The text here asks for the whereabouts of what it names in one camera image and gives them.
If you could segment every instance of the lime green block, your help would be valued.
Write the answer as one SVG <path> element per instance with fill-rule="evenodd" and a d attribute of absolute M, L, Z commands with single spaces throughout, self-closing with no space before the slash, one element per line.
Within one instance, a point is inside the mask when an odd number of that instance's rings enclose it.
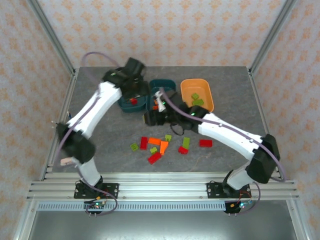
<path fill-rule="evenodd" d="M 153 148 L 150 149 L 151 154 L 155 154 L 156 152 L 158 152 L 158 149 L 154 146 Z"/>
<path fill-rule="evenodd" d="M 164 137 L 164 139 L 165 139 L 165 141 L 167 141 L 167 142 L 171 142 L 172 136 L 166 134 L 165 137 Z"/>
<path fill-rule="evenodd" d="M 131 144 L 131 145 L 130 145 L 130 148 L 131 148 L 132 151 L 134 151 L 134 152 L 139 149 L 138 144 L 136 144 L 136 143 Z"/>
<path fill-rule="evenodd" d="M 190 138 L 189 137 L 184 137 L 183 138 L 182 147 L 184 147 L 185 149 L 189 149 L 189 144 L 190 144 Z"/>
<path fill-rule="evenodd" d="M 199 98 L 199 95 L 194 93 L 194 94 L 191 95 L 191 97 L 192 97 L 193 100 L 197 100 Z"/>
<path fill-rule="evenodd" d="M 195 106 L 195 105 L 202 106 L 203 104 L 205 104 L 205 102 L 202 99 L 194 100 L 192 102 L 193 106 Z"/>

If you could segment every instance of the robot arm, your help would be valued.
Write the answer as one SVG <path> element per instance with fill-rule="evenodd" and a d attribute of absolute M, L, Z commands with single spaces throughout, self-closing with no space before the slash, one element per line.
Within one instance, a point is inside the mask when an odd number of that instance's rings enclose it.
<path fill-rule="evenodd" d="M 82 110 L 66 124 L 58 123 L 57 132 L 62 141 L 72 126 L 72 132 L 64 142 L 62 149 L 77 164 L 82 179 L 91 186 L 101 182 L 96 168 L 95 145 L 90 137 L 101 118 L 121 97 L 125 100 L 150 94 L 149 83 L 143 81 L 141 72 L 145 66 L 136 59 L 129 58 L 126 65 L 106 72 L 96 91 Z"/>
<path fill-rule="evenodd" d="M 206 114 L 203 119 L 211 120 L 214 122 L 221 123 L 223 125 L 227 125 L 230 127 L 233 127 L 234 129 L 237 129 L 238 131 L 246 134 L 251 139 L 256 140 L 259 143 L 262 143 L 262 137 L 259 135 L 255 135 L 246 131 L 243 131 L 235 126 L 232 126 L 231 124 L 221 120 L 213 113 Z M 255 155 L 255 150 L 259 148 L 259 146 L 256 143 L 250 142 L 247 139 L 245 139 L 243 136 L 240 136 L 239 134 L 235 133 L 234 131 L 219 127 L 218 125 L 213 125 L 207 122 L 203 122 L 198 126 L 198 133 L 204 136 L 211 137 L 215 140 L 218 140 L 219 142 L 227 145 L 228 147 L 236 150 L 238 153 L 243 155 L 248 161 L 251 161 Z M 241 189 L 243 186 L 247 184 L 251 184 L 254 179 L 252 179 L 247 171 L 246 167 L 250 163 L 246 163 L 237 170 L 233 171 L 229 178 L 227 179 L 227 184 L 232 187 L 235 190 Z"/>
<path fill-rule="evenodd" d="M 165 109 L 147 112 L 144 115 L 145 123 L 147 125 L 163 125 L 166 122 L 178 124 L 184 130 L 191 130 L 195 133 L 220 141 L 239 152 L 249 161 L 240 168 L 232 170 L 227 174 L 222 186 L 223 191 L 228 196 L 232 196 L 233 193 L 252 182 L 268 183 L 277 164 L 259 145 L 266 147 L 279 160 L 280 154 L 277 142 L 272 135 L 267 134 L 265 137 L 262 137 L 243 131 L 223 121 L 200 106 L 188 107 L 187 104 L 183 102 L 181 96 L 174 91 L 168 91 L 166 94 L 169 100 L 179 108 L 180 112 L 184 112 L 185 115 L 187 114 L 199 119 L 209 120 L 217 124 L 193 120 L 177 113 L 177 111 L 160 96 L 160 92 L 157 92 L 155 94 L 155 99 L 158 102 L 158 106 L 163 106 Z"/>

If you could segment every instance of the orange bowl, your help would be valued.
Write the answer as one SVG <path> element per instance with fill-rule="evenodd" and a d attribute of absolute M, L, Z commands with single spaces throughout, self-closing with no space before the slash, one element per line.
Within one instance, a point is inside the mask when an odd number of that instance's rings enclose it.
<path fill-rule="evenodd" d="M 215 108 L 214 101 L 212 99 L 209 83 L 202 78 L 185 79 L 181 82 L 181 95 L 182 99 L 188 107 L 192 107 L 194 101 L 191 97 L 192 94 L 198 94 L 199 98 L 204 101 L 203 108 L 212 112 Z"/>

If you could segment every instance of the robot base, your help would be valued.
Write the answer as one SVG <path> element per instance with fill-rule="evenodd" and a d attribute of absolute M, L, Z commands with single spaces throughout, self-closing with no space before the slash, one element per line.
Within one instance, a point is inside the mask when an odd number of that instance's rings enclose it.
<path fill-rule="evenodd" d="M 224 191 L 222 182 L 212 181 L 206 184 L 206 193 L 207 193 L 208 199 L 227 199 L 227 198 L 239 199 L 240 193 L 242 194 L 241 196 L 242 199 L 250 199 L 251 190 L 248 184 L 243 186 L 239 190 L 234 190 L 232 191 L 232 193 L 226 194 Z"/>
<path fill-rule="evenodd" d="M 112 194 L 116 199 L 118 198 L 119 193 L 119 184 L 118 183 L 105 183 L 102 178 L 95 185 L 97 189 L 105 191 Z M 101 199 L 107 199 L 109 197 L 105 196 L 103 193 L 98 192 L 90 188 L 88 185 L 83 183 L 81 180 L 75 184 L 74 196 L 75 199 L 95 199 L 100 197 Z"/>

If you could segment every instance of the wallpaper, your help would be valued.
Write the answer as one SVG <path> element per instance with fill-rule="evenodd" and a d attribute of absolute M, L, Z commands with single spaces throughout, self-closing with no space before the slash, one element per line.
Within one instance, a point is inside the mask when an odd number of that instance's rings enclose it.
<path fill-rule="evenodd" d="M 282 163 L 320 236 L 320 4 L 299 0 L 255 75 Z"/>
<path fill-rule="evenodd" d="M 0 15 L 0 238 L 11 240 L 70 75 L 26 0 L 1 0 Z"/>
<path fill-rule="evenodd" d="M 285 0 L 39 0 L 75 68 L 83 54 L 123 65 L 251 66 Z M 96 56 L 90 66 L 110 66 Z"/>

